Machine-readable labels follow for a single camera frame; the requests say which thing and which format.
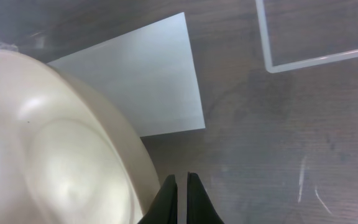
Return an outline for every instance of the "sheet of paper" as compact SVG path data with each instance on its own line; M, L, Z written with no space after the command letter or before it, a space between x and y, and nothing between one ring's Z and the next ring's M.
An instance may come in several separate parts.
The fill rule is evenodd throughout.
M184 13L49 65L104 94L139 136L205 128Z

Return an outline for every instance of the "white outline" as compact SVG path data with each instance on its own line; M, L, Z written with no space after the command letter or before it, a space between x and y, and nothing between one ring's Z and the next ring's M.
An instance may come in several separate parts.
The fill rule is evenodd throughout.
M358 49L348 52L332 54L317 58L311 58L307 60L301 60L298 62L291 62L282 65L273 65L272 52L270 48L269 32L267 30L266 13L264 0L256 0L256 8L258 12L258 21L260 29L260 38L262 39L262 50L264 53L265 67L270 73L285 72L298 68L305 68L314 65L321 65L324 63L338 62L350 58L358 57Z

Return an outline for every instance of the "white scratch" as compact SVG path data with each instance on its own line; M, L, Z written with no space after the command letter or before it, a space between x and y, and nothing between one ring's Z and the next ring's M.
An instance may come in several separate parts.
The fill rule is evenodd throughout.
M306 156L302 159L301 169L299 171L299 194L298 194L298 203L302 199L302 190L303 190L303 180L305 179L305 167L306 167Z
M332 215L333 213L329 210L329 208L327 207L327 205L323 202L323 200L320 198L320 196L317 193L317 186L314 187L314 192L316 193L316 196L318 198L318 200L321 202L321 204L324 206L324 208L327 210L327 212Z

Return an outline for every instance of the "white paper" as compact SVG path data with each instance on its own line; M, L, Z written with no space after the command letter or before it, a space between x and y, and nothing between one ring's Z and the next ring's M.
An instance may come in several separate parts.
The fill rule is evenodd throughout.
M139 136L205 128L184 13L49 65L104 94Z

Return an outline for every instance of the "table surface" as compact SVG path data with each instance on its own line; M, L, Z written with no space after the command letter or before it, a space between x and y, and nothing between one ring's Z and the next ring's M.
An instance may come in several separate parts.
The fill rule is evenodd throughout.
M303 12L346 13L358 3L318 2ZM291 3L277 1L278 14L293 13ZM49 62L179 12L206 129L142 139L161 182L176 175L179 223L187 171L199 174L226 223L358 223L358 58L267 73L254 0L0 0L0 41ZM351 16L324 14L338 26ZM336 27L327 29L314 30L329 37ZM309 33L297 32L294 42ZM326 44L295 49L296 56L309 57L310 49L323 52Z

